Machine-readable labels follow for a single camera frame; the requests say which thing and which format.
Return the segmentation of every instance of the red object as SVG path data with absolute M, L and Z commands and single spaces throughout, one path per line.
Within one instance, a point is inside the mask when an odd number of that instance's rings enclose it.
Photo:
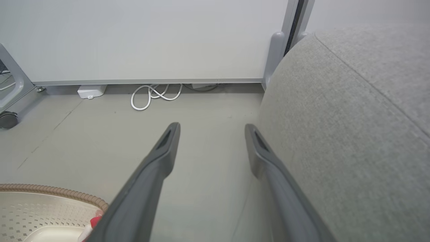
M 94 229 L 94 227 L 97 225 L 97 223 L 101 220 L 101 216 L 92 218 L 89 222 L 91 223 L 91 227 Z

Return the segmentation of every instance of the chair wheel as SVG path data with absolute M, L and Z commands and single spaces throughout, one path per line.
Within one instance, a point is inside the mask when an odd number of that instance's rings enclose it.
M 18 124 L 18 114 L 15 112 L 4 111 L 0 114 L 0 128 L 10 129 Z

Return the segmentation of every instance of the white panel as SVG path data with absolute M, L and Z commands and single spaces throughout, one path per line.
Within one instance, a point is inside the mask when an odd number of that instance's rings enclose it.
M 288 0 L 1 0 L 33 82 L 262 78 Z
M 315 0 L 306 31 L 374 23 L 428 23 L 429 10 L 429 0 Z

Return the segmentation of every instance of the basket rim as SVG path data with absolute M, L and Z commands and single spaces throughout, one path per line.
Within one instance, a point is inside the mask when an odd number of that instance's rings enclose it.
M 34 184 L 0 184 L 0 192 L 30 192 L 55 195 L 89 203 L 101 209 L 103 213 L 106 212 L 109 207 L 108 203 L 99 197 L 54 186 L 42 186 Z

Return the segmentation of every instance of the gray fabric cushion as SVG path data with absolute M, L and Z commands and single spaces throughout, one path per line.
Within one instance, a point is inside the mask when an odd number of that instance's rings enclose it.
M 338 241 L 430 241 L 429 38 L 317 32 L 272 76 L 258 127 Z

